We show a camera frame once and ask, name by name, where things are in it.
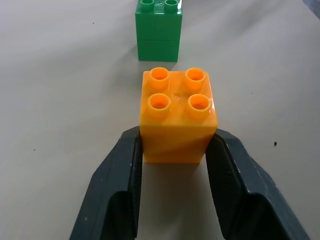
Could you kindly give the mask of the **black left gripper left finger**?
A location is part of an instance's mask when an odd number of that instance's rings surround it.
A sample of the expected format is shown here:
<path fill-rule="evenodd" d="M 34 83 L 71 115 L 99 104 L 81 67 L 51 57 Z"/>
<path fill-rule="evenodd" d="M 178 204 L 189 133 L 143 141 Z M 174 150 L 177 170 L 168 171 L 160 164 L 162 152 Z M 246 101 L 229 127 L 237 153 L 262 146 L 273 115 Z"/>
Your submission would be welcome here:
<path fill-rule="evenodd" d="M 71 240 L 134 240 L 138 234 L 143 146 L 139 126 L 122 133 L 93 173 Z"/>

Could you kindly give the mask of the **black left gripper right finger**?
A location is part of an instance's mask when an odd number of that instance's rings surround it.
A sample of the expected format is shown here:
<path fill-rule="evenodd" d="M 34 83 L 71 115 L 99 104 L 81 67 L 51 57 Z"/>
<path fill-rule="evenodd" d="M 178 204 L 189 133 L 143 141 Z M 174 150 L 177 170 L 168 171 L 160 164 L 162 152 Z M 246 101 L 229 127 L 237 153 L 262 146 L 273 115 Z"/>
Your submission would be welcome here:
<path fill-rule="evenodd" d="M 271 176 L 239 138 L 218 129 L 205 152 L 210 190 L 226 240 L 308 240 Z"/>

